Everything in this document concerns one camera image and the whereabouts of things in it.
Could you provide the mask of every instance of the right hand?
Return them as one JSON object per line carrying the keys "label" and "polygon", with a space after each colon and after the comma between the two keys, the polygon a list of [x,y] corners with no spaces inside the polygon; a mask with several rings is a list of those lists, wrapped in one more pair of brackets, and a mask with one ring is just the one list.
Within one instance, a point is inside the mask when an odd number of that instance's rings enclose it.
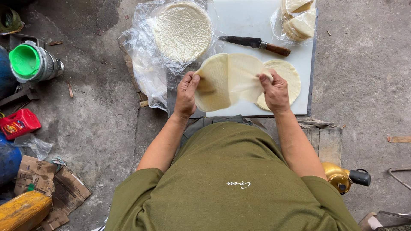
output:
{"label": "right hand", "polygon": [[272,83],[266,75],[260,74],[260,83],[264,88],[264,97],[268,108],[275,114],[290,110],[287,81],[281,78],[274,69],[268,70],[272,75]]}

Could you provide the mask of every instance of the left hand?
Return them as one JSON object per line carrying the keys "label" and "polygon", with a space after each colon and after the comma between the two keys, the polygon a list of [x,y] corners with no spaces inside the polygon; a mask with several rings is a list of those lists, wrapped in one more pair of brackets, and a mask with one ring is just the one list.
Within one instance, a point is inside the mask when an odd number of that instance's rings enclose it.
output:
{"label": "left hand", "polygon": [[187,72],[177,87],[177,100],[173,115],[188,119],[196,111],[194,92],[200,82],[200,76]]}

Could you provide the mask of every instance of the cardboard box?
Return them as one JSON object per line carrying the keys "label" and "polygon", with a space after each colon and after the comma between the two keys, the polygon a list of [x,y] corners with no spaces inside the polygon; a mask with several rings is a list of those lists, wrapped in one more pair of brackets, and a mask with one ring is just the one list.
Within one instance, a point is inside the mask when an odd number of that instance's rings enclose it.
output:
{"label": "cardboard box", "polygon": [[24,155],[17,173],[14,193],[20,195],[34,183],[34,190],[50,196],[54,192],[53,177],[57,166],[37,158]]}
{"label": "cardboard box", "polygon": [[67,215],[61,209],[51,211],[47,217],[40,222],[40,225],[43,227],[44,231],[52,231],[65,223],[67,223],[69,219]]}
{"label": "cardboard box", "polygon": [[52,193],[53,206],[55,209],[61,208],[66,215],[83,204],[93,193],[81,177],[67,166],[63,166],[54,175],[53,182],[55,185],[55,192]]}

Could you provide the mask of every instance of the wooden knife handle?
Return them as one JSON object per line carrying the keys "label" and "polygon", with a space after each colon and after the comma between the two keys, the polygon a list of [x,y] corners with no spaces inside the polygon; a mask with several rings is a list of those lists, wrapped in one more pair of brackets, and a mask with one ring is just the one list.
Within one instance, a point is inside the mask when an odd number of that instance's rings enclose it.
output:
{"label": "wooden knife handle", "polygon": [[276,46],[276,45],[273,45],[273,44],[270,44],[270,43],[267,43],[266,50],[274,52],[274,53],[282,55],[282,56],[285,56],[285,57],[287,57],[291,53],[290,49],[287,49],[287,48],[282,47],[282,46]]}

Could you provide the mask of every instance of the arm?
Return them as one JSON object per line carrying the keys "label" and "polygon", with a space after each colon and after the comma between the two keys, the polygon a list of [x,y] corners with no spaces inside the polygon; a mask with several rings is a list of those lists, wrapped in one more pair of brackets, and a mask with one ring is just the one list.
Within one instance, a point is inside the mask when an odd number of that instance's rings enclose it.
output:
{"label": "arm", "polygon": [[272,83],[263,74],[260,75],[260,82],[264,88],[267,106],[274,113],[285,161],[299,177],[318,176],[327,180],[320,159],[290,109],[287,81],[275,70],[269,72],[273,77]]}
{"label": "arm", "polygon": [[174,113],[144,152],[136,171],[158,168],[164,173],[170,167],[188,119],[196,111],[194,91],[200,76],[193,74],[187,72],[178,84]]}

